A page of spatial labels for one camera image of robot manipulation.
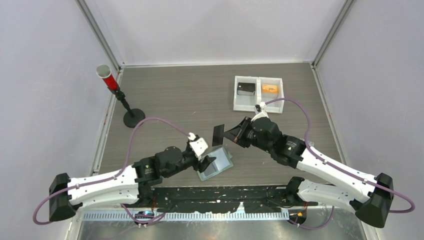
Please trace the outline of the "green card holder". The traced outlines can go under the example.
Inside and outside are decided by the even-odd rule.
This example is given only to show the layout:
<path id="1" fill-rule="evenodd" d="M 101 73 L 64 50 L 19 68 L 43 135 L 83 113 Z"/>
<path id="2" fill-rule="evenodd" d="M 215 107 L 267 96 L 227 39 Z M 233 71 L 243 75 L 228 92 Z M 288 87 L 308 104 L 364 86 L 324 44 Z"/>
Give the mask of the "green card holder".
<path id="1" fill-rule="evenodd" d="M 216 148 L 207 156 L 214 157 L 215 160 L 206 168 L 204 172 L 198 172 L 198 176 L 201 181 L 206 181 L 234 166 L 232 162 L 233 156 L 223 146 Z"/>

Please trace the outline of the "black credit card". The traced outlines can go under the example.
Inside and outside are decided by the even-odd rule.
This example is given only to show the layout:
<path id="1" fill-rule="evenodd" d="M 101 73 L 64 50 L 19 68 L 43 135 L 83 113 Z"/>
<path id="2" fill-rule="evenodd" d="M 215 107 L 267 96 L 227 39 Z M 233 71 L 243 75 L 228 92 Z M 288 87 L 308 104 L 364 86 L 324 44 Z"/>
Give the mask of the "black credit card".
<path id="1" fill-rule="evenodd" d="M 213 133 L 212 133 L 212 146 L 221 146 L 223 144 L 224 140 L 224 130 L 225 125 L 220 124 L 213 127 Z"/>

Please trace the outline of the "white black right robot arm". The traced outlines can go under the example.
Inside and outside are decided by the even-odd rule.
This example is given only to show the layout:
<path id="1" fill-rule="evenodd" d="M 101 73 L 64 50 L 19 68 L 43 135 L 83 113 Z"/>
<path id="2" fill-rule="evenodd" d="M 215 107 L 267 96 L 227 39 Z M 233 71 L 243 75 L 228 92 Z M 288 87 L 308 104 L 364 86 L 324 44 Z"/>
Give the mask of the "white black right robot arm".
<path id="1" fill-rule="evenodd" d="M 248 148 L 256 147 L 270 154 L 278 164 L 311 173 L 328 182 L 315 183 L 293 177 L 286 186 L 285 198 L 291 205 L 320 202 L 343 208 L 362 222 L 383 228 L 394 194 L 393 178 L 385 173 L 377 176 L 344 165 L 307 148 L 304 140 L 283 134 L 269 118 L 246 117 L 237 126 L 224 131 L 223 137 Z"/>

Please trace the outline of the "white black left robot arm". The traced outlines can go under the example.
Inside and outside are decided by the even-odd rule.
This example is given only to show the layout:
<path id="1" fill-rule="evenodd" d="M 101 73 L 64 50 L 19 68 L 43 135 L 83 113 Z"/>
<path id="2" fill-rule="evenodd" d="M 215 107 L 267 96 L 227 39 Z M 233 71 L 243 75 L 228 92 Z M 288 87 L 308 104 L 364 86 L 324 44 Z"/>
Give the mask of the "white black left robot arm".
<path id="1" fill-rule="evenodd" d="M 48 191 L 48 219 L 59 222 L 72 218 L 78 210 L 120 204 L 148 207 L 154 199 L 152 186 L 188 168 L 202 173 L 215 159 L 209 155 L 198 158 L 190 146 L 184 151 L 170 146 L 127 166 L 123 172 L 80 178 L 58 174 Z"/>

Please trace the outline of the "white two-compartment bin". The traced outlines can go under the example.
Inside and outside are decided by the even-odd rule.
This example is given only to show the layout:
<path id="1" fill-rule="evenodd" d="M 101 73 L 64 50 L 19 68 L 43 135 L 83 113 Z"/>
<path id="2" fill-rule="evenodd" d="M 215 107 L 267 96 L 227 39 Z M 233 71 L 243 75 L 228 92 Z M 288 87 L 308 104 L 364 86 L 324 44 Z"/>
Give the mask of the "white two-compartment bin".
<path id="1" fill-rule="evenodd" d="M 255 83 L 256 92 L 254 96 L 251 95 L 237 95 L 237 85 L 240 82 Z M 262 93 L 262 84 L 278 85 L 278 94 Z M 268 113 L 281 114 L 284 109 L 284 101 L 279 100 L 271 102 L 275 99 L 284 97 L 283 79 L 277 77 L 257 77 L 257 76 L 240 76 L 234 77 L 234 94 L 233 94 L 233 110 L 240 112 L 253 112 L 255 105 L 260 102 L 266 103 L 266 111 Z"/>

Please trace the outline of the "black box in bin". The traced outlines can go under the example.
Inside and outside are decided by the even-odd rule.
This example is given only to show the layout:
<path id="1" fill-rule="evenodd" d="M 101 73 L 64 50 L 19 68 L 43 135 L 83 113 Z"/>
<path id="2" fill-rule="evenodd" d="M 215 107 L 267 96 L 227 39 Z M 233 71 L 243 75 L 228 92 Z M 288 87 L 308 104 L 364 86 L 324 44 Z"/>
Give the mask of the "black box in bin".
<path id="1" fill-rule="evenodd" d="M 253 82 L 239 82 L 236 93 L 241 96 L 254 96 L 256 93 L 256 84 Z"/>

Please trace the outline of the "orange box in bin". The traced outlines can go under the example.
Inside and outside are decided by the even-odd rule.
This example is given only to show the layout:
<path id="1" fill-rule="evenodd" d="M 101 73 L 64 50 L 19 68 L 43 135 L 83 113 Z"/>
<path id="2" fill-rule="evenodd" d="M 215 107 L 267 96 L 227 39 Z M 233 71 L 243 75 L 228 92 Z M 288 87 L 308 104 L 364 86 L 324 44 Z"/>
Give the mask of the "orange box in bin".
<path id="1" fill-rule="evenodd" d="M 262 84 L 261 85 L 261 92 L 263 94 L 278 95 L 279 94 L 279 86 L 273 85 L 273 84 Z"/>

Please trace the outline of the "red microphone on stand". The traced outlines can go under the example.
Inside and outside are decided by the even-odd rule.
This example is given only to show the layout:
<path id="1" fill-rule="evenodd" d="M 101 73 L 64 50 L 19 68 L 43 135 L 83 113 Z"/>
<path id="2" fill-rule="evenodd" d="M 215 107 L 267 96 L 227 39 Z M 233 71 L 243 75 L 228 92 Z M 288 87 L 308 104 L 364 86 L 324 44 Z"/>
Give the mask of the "red microphone on stand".
<path id="1" fill-rule="evenodd" d="M 96 74 L 103 80 L 109 91 L 115 98 L 121 102 L 122 106 L 126 109 L 123 116 L 123 123 L 128 128 L 134 128 L 139 122 L 146 118 L 144 111 L 139 108 L 131 108 L 126 100 L 126 95 L 121 90 L 115 77 L 112 75 L 111 68 L 106 64 L 100 64 L 96 67 Z"/>

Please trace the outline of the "aluminium front rail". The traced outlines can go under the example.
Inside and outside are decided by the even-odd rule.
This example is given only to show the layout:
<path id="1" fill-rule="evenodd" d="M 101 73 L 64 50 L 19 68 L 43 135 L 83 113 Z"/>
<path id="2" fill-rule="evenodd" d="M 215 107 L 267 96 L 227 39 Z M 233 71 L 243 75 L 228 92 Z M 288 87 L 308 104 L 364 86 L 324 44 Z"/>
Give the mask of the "aluminium front rail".
<path id="1" fill-rule="evenodd" d="M 149 213 L 150 215 L 158 216 L 165 214 L 162 221 L 167 222 L 189 222 L 189 221 L 253 221 L 253 220 L 294 220 L 296 214 L 301 214 L 300 220 L 304 221 L 308 214 L 311 214 L 314 210 L 331 211 L 331 207 L 317 202 L 309 202 L 305 204 L 304 208 L 290 207 L 283 208 L 278 212 L 272 213 L 246 213 L 244 207 L 239 207 L 233 213 L 166 213 L 159 212 L 155 208 L 146 207 L 127 207 L 132 216 L 138 220 L 146 221 L 147 217 L 141 213 Z"/>

